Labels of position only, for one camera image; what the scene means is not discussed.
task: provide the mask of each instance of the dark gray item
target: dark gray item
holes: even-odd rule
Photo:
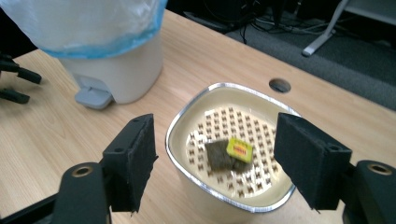
[[[227,153],[228,139],[206,143],[207,159],[212,171],[233,170],[244,172],[251,167],[251,163],[245,163]]]

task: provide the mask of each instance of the perforated tray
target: perforated tray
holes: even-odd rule
[[[208,87],[175,117],[166,135],[174,165],[218,199],[250,212],[283,204],[294,190],[274,158],[277,113],[298,114],[279,101],[232,83]],[[253,145],[251,168],[212,171],[205,143],[237,137]]]

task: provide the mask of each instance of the wooden table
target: wooden table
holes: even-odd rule
[[[162,28],[164,66],[151,90],[129,105],[102,111],[74,100],[77,85],[40,50],[16,61],[43,76],[41,85],[3,74],[0,88],[31,96],[27,105],[0,100],[0,214],[6,217],[58,191],[71,166],[99,161],[124,125],[153,113],[157,153],[138,214],[113,214],[114,223],[211,223],[194,213],[165,148],[165,133],[178,111],[199,91],[217,82],[234,82],[292,106],[303,117],[363,159],[396,166],[396,113],[242,45],[224,35],[166,12]],[[289,93],[270,89],[281,77]],[[298,191],[275,212],[254,223],[341,223],[343,204],[319,214]]]

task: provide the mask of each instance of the table grommet hole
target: table grommet hole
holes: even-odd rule
[[[282,78],[273,78],[269,82],[269,86],[273,91],[287,93],[291,90],[289,82]]]

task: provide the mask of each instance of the plastic dish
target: plastic dish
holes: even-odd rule
[[[262,93],[218,83],[200,92],[174,118],[166,151],[202,215],[222,223],[242,222],[288,200],[295,187],[274,158],[279,112],[299,116]],[[205,143],[232,136],[253,146],[251,168],[243,173],[211,171]]]

